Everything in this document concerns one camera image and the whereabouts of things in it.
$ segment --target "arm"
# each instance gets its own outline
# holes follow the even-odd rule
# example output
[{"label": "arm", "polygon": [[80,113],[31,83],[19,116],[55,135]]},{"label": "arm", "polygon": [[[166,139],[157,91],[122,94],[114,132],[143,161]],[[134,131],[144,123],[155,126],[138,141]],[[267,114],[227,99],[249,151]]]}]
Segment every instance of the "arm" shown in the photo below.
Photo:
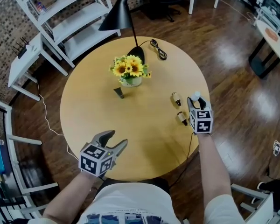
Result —
[{"label": "arm", "polygon": [[58,224],[70,224],[78,214],[96,177],[79,173],[47,206],[42,217]]},{"label": "arm", "polygon": [[216,145],[209,134],[197,134],[199,140],[204,207],[215,197],[231,195],[230,178]]}]

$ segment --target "wooden floor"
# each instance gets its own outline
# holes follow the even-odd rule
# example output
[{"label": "wooden floor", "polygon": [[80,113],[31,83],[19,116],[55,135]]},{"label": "wooden floor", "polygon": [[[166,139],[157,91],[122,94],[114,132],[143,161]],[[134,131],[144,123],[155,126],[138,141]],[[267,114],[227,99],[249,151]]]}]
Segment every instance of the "wooden floor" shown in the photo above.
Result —
[{"label": "wooden floor", "polygon": [[[225,0],[246,15],[244,5],[237,0]],[[280,142],[280,64],[261,80],[248,64],[248,56],[261,39],[257,29],[245,17],[214,0],[196,0],[193,14],[188,14],[189,3],[175,15],[175,22],[166,19],[149,20],[141,11],[133,13],[137,35],[151,36],[170,42],[184,50],[201,69],[210,90],[215,122],[212,137],[228,168],[233,183],[254,189],[259,181],[268,181],[265,169],[272,157],[274,140]],[[122,37],[131,36],[129,29]],[[262,56],[270,51],[264,49]],[[62,63],[69,72],[69,65]],[[59,106],[67,77],[44,64],[37,71],[40,91],[44,96],[51,127],[62,133]],[[28,89],[37,93],[34,83]],[[27,138],[41,139],[42,166],[47,167],[52,179],[63,189],[79,173],[77,161],[67,154],[63,136],[49,130],[44,119],[42,102],[20,95],[14,108],[14,133]],[[40,147],[19,144],[17,151],[23,159],[42,156]],[[280,178],[280,154],[272,157],[271,176]],[[164,175],[173,183],[184,165]],[[30,177],[32,185],[40,177]],[[87,207],[95,195],[90,192]],[[171,189],[173,206],[180,218],[189,217],[191,223],[203,222],[203,192],[199,155],[195,156],[181,182]],[[237,203],[243,200],[234,194]]]}]

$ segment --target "flower bouquet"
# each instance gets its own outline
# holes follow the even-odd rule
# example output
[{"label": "flower bouquet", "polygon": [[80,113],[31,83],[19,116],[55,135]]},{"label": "flower bouquet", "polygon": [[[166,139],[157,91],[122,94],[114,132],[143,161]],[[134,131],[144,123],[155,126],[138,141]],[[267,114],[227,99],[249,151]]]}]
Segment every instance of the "flower bouquet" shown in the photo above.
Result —
[{"label": "flower bouquet", "polygon": [[142,77],[151,77],[151,72],[147,71],[148,65],[142,64],[137,56],[122,56],[114,59],[114,65],[110,66],[110,71],[120,77],[119,82],[126,87],[138,86],[142,82]]}]

